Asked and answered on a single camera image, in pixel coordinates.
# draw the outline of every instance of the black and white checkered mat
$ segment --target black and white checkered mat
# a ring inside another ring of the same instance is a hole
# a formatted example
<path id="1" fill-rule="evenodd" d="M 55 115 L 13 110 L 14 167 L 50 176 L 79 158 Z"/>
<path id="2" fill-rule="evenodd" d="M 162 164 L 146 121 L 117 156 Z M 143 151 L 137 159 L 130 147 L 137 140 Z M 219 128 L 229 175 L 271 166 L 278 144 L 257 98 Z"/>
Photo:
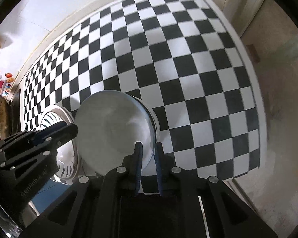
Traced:
<path id="1" fill-rule="evenodd" d="M 39 126 L 48 105 L 75 116 L 104 89 L 151 106 L 164 152 L 200 177 L 228 179 L 259 166 L 252 85 L 239 49 L 205 0 L 123 0 L 68 30 L 26 75 L 26 129 Z M 156 178 L 153 165 L 142 180 Z"/>

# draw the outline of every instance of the metal bolt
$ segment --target metal bolt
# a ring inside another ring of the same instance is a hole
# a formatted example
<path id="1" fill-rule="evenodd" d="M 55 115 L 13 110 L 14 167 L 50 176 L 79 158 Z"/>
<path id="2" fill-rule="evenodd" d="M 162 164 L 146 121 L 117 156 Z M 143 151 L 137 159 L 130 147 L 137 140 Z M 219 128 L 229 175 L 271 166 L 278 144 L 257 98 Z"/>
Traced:
<path id="1" fill-rule="evenodd" d="M 80 179 L 79 179 L 79 182 L 80 183 L 87 183 L 89 181 L 88 177 L 87 176 L 82 176 Z"/>
<path id="2" fill-rule="evenodd" d="M 211 183 L 218 183 L 219 179 L 217 178 L 217 176 L 210 176 L 209 181 Z"/>
<path id="3" fill-rule="evenodd" d="M 46 150 L 43 152 L 43 156 L 48 156 L 50 154 L 50 151 Z"/>
<path id="4" fill-rule="evenodd" d="M 175 166 L 175 167 L 172 167 L 172 168 L 171 168 L 171 171 L 172 171 L 173 173 L 177 174 L 177 173 L 181 172 L 181 168 Z"/>
<path id="5" fill-rule="evenodd" d="M 125 171 L 127 171 L 127 169 L 124 166 L 120 166 L 120 167 L 117 168 L 118 173 L 124 173 Z"/>

